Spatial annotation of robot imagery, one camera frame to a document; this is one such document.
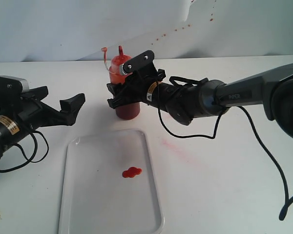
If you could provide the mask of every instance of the red sauce puddle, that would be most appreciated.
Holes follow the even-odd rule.
[[[122,175],[124,178],[134,178],[135,176],[140,175],[141,172],[141,168],[130,167],[128,170],[123,171]]]

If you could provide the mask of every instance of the white table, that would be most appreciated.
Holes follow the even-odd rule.
[[[168,77],[231,82],[292,62],[293,56],[268,56],[166,59],[155,65],[165,69]],[[134,120],[115,116],[106,101],[111,95],[105,87],[109,79],[102,61],[0,63],[0,75],[25,78],[31,88],[47,85],[50,94],[44,102],[57,109],[59,99],[86,95],[73,127],[40,129],[50,144],[43,162],[0,174],[0,234],[56,234],[68,143],[78,136],[127,128],[140,128],[147,135],[165,216],[163,234],[293,234],[293,206],[285,221],[278,221],[284,200],[280,175],[238,108],[223,116],[216,140],[176,139],[160,125],[157,110],[145,104]],[[292,195],[293,139],[266,119],[262,106],[247,109],[283,167]],[[163,116],[179,134],[211,134],[215,123],[214,117],[201,118],[186,127],[166,113]],[[45,147],[41,139],[39,143],[41,155]],[[32,152],[31,138],[21,144],[27,154]],[[22,162],[18,149],[11,149],[0,160],[0,168]]]

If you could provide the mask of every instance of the plastic tray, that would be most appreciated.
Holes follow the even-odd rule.
[[[142,173],[123,178],[130,167]],[[143,132],[120,130],[69,144],[60,234],[159,234],[163,225]]]

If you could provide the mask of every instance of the yellow label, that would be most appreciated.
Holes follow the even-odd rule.
[[[148,101],[152,101],[152,94],[153,94],[153,91],[154,89],[156,88],[157,86],[157,83],[156,82],[153,82],[150,87],[148,88],[147,90],[147,94],[146,94],[146,99]]]
[[[16,123],[7,116],[0,116],[0,123],[2,123],[12,135],[20,131]]]

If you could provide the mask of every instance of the ketchup bottle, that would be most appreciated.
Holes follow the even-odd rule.
[[[131,57],[128,55],[124,55],[123,48],[121,46],[118,46],[118,52],[119,55],[115,56],[111,61],[111,66],[109,68],[109,77],[112,84],[123,84],[125,82],[125,78],[129,76],[130,74],[126,76],[122,76],[119,73],[119,66],[125,63],[126,61],[130,60]],[[116,108],[116,115],[119,118],[130,120],[135,118],[140,112],[140,103],[133,103],[128,104],[125,106],[120,106]]]

